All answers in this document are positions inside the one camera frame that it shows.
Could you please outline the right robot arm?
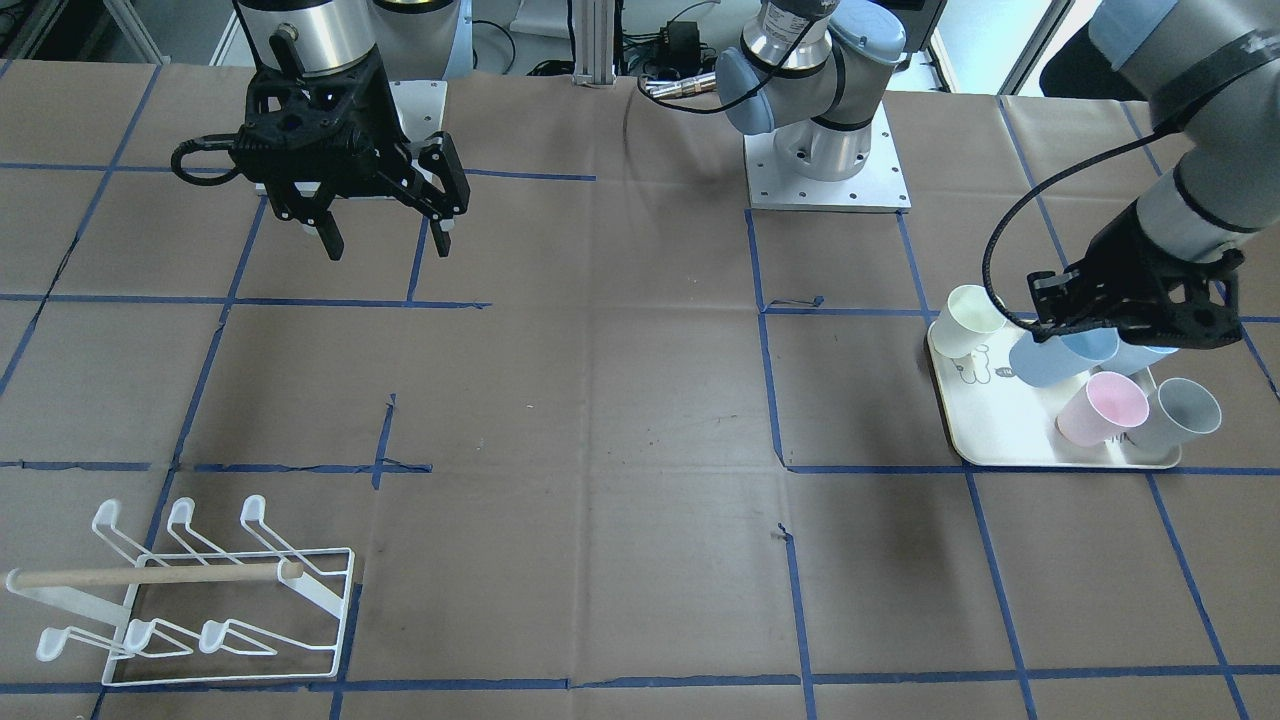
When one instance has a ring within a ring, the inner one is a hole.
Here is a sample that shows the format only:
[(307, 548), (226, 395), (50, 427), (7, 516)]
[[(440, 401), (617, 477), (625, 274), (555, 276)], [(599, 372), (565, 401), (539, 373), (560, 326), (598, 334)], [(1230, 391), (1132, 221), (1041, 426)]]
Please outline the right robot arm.
[(332, 260), (344, 240), (335, 199), (394, 199), (428, 222), (440, 256), (470, 187), (442, 129), (439, 79), (392, 79), (379, 40), (384, 1), (238, 1), (256, 63), (236, 169), (260, 184), (276, 218), (315, 232)]

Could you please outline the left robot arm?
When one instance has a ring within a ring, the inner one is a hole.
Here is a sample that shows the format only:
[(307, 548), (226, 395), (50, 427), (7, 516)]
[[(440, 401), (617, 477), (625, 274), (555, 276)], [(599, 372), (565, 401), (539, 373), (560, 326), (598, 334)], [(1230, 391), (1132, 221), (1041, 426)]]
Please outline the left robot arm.
[(1190, 147), (1061, 273), (1027, 283), (1037, 341), (1101, 328), (1130, 345), (1220, 348), (1243, 336), (1243, 246), (1277, 223), (1277, 4), (1102, 1), (1087, 27)]

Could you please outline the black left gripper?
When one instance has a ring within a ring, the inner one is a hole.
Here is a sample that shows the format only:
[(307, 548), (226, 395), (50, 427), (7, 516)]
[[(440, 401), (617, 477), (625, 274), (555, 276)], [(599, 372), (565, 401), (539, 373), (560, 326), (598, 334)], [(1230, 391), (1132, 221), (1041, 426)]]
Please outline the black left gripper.
[(1124, 211), (1089, 243), (1082, 260), (1060, 273), (1032, 272), (1036, 307), (1030, 337), (1112, 328), (1129, 345), (1221, 348), (1243, 338), (1236, 297), (1238, 249), (1211, 263), (1193, 263), (1161, 249)]

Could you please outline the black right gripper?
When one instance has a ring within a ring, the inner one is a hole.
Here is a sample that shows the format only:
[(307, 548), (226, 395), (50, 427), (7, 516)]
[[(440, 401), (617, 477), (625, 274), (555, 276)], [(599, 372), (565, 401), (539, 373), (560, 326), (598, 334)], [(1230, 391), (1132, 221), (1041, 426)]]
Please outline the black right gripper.
[(410, 152), (378, 47), (344, 69), (311, 76), (300, 46), (273, 45), (248, 86), (244, 123), (230, 147), (236, 168), (262, 184), (274, 215), (316, 234), (332, 261), (346, 243), (335, 197), (389, 197), (428, 220), (439, 258), (468, 210), (470, 184), (449, 133)]

